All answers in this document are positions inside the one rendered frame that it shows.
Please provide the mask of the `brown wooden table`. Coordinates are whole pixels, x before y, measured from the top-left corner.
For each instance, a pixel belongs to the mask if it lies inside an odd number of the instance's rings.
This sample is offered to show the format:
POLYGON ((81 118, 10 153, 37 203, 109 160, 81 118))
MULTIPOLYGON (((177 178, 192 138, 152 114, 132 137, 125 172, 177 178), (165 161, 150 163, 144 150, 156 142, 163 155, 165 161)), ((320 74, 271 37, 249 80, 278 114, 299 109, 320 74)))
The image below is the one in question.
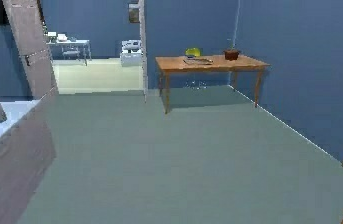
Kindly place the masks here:
POLYGON ((212 65, 187 65, 183 59, 187 56, 164 56, 156 57, 155 61, 159 68, 160 74, 158 78, 159 95, 162 95, 163 90, 166 90, 164 111, 166 114, 170 112, 170 77, 172 73, 198 73, 198 72, 233 72, 237 75, 240 71, 256 71, 256 85, 254 90, 254 106, 259 103, 259 93, 262 81, 262 75, 268 63, 251 58, 246 55, 239 55, 237 60, 229 61, 224 55, 208 55, 196 58, 207 58, 213 60, 212 65))

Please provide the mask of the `framed wall picture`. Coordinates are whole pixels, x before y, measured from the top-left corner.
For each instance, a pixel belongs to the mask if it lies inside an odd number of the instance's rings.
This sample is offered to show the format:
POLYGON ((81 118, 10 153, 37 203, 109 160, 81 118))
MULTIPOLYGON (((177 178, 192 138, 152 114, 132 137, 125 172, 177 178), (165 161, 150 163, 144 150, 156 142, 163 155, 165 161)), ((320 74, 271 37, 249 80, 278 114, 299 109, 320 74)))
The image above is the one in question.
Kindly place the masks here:
POLYGON ((129 3, 128 4, 128 16, 130 23, 139 23, 139 4, 138 3, 129 3))

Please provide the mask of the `grey chair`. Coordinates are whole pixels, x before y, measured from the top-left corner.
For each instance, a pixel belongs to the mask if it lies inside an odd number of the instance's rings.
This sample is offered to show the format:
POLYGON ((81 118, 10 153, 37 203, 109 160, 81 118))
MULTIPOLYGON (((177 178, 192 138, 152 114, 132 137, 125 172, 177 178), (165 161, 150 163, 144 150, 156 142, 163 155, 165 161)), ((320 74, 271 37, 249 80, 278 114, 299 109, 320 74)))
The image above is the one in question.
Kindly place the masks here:
POLYGON ((80 58, 80 50, 78 47, 72 46, 72 45, 63 46, 62 47, 62 56, 64 59, 66 59, 66 58, 79 59, 80 58))

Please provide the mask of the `white desk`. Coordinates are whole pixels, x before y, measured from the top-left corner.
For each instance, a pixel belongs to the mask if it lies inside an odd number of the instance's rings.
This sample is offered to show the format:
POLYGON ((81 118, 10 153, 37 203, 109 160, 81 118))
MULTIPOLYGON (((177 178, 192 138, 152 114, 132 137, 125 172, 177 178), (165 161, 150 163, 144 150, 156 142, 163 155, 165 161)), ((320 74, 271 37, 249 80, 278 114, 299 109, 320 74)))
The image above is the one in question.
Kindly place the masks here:
POLYGON ((53 41, 53 42, 48 42, 48 46, 50 47, 60 47, 61 48, 61 54, 62 54, 62 47, 67 46, 67 45, 72 45, 76 46, 80 50, 80 58, 78 60, 82 60, 85 65, 88 65, 88 62, 92 59, 92 54, 91 54, 91 46, 90 46, 90 41, 89 40, 67 40, 65 42, 58 42, 58 41, 53 41))

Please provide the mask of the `white door frame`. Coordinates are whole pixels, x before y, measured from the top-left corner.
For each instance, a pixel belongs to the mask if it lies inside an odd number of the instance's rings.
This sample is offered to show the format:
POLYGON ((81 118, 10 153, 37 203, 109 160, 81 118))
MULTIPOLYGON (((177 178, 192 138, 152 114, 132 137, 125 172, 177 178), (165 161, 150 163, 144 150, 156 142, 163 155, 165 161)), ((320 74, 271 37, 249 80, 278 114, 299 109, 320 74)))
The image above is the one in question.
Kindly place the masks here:
POLYGON ((146 47, 146 21, 145 0, 139 0, 140 37, 142 48, 142 70, 143 70, 143 94, 144 102, 147 102, 148 75, 147 75, 147 47, 146 47))

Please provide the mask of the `yellow green round object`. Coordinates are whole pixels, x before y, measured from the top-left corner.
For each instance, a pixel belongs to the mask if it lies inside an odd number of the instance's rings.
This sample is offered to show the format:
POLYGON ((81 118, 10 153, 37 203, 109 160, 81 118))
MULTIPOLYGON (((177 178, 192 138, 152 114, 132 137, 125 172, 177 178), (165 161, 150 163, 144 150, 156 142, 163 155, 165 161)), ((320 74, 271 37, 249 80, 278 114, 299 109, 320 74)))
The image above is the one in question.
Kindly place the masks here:
POLYGON ((199 48, 193 47, 193 48, 188 48, 185 51, 185 55, 187 57, 199 57, 201 55, 201 51, 199 48))

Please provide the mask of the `brown plant pot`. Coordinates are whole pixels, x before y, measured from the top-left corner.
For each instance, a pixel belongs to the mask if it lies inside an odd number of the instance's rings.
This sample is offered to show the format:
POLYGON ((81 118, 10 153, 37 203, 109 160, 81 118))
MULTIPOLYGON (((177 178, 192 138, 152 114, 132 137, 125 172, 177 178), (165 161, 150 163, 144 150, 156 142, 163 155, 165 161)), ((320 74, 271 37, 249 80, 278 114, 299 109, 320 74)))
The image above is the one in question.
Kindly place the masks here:
POLYGON ((229 47, 223 51, 225 59, 229 61, 237 60, 240 51, 235 48, 233 41, 231 39, 227 40, 229 47))

